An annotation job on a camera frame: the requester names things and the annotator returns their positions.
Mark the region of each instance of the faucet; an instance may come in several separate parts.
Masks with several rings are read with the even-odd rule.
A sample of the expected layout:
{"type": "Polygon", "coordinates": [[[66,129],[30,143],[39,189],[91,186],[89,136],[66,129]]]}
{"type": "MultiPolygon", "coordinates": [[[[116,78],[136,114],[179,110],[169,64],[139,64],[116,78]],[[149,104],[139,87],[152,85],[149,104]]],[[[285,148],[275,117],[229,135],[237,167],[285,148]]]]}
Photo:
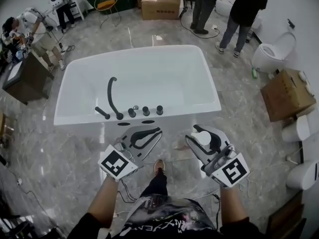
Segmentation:
{"type": "Polygon", "coordinates": [[[113,104],[113,101],[112,101],[112,93],[111,93],[111,90],[112,90],[112,83],[113,81],[117,81],[116,77],[112,77],[110,80],[109,80],[109,83],[108,83],[108,100],[109,100],[109,105],[110,107],[112,108],[112,110],[115,112],[116,114],[116,118],[118,120],[122,120],[124,115],[122,113],[120,113],[114,106],[113,104]]]}

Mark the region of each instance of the orange cushion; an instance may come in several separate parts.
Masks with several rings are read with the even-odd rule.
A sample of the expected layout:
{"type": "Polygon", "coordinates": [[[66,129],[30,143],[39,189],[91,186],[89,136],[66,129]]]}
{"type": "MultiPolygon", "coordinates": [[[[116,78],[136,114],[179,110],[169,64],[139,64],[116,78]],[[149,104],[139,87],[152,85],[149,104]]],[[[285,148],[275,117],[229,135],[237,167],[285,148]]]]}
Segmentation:
{"type": "Polygon", "coordinates": [[[115,4],[115,0],[107,0],[98,4],[97,9],[103,10],[109,8],[111,5],[115,4]]]}

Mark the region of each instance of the marble floor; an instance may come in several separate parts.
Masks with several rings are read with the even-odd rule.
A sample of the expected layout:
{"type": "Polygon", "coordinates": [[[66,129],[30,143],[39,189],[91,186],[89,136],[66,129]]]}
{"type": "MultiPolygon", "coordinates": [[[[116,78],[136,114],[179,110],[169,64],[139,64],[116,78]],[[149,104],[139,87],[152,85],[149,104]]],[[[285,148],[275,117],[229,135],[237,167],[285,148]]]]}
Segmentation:
{"type": "MultiPolygon", "coordinates": [[[[191,23],[192,10],[182,18],[186,27],[191,23]]],[[[249,181],[244,180],[240,194],[244,206],[261,231],[265,231],[268,216],[295,194],[285,187],[286,176],[294,167],[285,162],[285,156],[298,156],[297,144],[286,144],[281,139],[280,122],[270,123],[260,89],[267,83],[266,75],[251,76],[250,60],[258,43],[253,39],[246,44],[240,57],[232,54],[237,34],[224,55],[214,47],[226,29],[227,19],[216,12],[206,24],[212,35],[212,25],[221,34],[213,39],[200,39],[182,28],[179,20],[143,21],[136,8],[116,15],[99,28],[98,14],[88,14],[85,21],[78,21],[63,37],[63,45],[75,45],[75,50],[65,55],[65,62],[94,54],[145,46],[193,44],[200,47],[209,65],[218,90],[222,111],[207,124],[227,134],[231,143],[241,151],[252,170],[249,181]]],[[[55,79],[48,100],[30,102],[25,106],[0,90],[0,109],[16,118],[15,132],[10,149],[2,155],[10,161],[10,170],[22,179],[21,188],[14,176],[0,166],[1,190],[12,212],[30,215],[39,231],[45,232],[58,224],[68,235],[85,214],[98,191],[101,180],[97,161],[106,144],[98,139],[80,138],[53,126],[53,117],[64,71],[56,68],[55,79]],[[32,190],[50,215],[46,216],[32,194],[32,190]]],[[[177,197],[196,198],[218,189],[217,183],[201,175],[198,160],[189,151],[176,151],[172,140],[163,137],[146,159],[146,165],[125,179],[131,194],[138,197],[152,179],[154,162],[162,158],[166,162],[168,192],[177,197]]],[[[120,190],[126,198],[123,185],[120,190]]],[[[212,196],[197,199],[215,222],[218,204],[212,196]]],[[[116,212],[128,211],[118,196],[116,212]]],[[[112,228],[123,224],[125,212],[114,218],[112,228]]]]}

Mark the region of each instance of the white robot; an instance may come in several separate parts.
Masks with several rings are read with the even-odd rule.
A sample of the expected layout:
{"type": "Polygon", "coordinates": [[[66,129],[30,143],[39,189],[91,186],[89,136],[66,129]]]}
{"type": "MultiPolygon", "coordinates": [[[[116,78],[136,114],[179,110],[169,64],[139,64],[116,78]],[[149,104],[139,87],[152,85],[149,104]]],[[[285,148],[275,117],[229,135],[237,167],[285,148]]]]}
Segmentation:
{"type": "MultiPolygon", "coordinates": [[[[224,188],[231,188],[249,174],[241,153],[237,154],[224,132],[206,125],[194,125],[197,133],[186,135],[186,143],[203,163],[206,175],[224,188]]],[[[162,136],[157,126],[143,125],[129,128],[114,146],[109,145],[101,155],[99,165],[116,181],[143,167],[143,160],[162,136]]]]}

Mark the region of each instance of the white bathtub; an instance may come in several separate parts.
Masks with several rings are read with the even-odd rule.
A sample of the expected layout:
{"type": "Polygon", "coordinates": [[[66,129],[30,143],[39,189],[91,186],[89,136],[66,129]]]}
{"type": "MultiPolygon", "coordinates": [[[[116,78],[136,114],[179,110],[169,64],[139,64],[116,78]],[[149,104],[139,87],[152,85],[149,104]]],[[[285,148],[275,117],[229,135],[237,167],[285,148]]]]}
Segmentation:
{"type": "Polygon", "coordinates": [[[129,126],[153,120],[166,133],[175,134],[205,123],[220,111],[214,81],[200,48],[193,45],[145,47],[99,54],[72,61],[66,68],[54,115],[54,125],[81,136],[114,140],[129,126]],[[117,120],[107,98],[124,114],[117,120]],[[128,109],[139,106],[136,117],[128,109]],[[161,116],[156,107],[163,107],[161,116]],[[99,106],[111,115],[106,120],[99,106]],[[144,116],[147,106],[150,115],[144,116]],[[123,126],[118,123],[129,123],[123,126]]]}

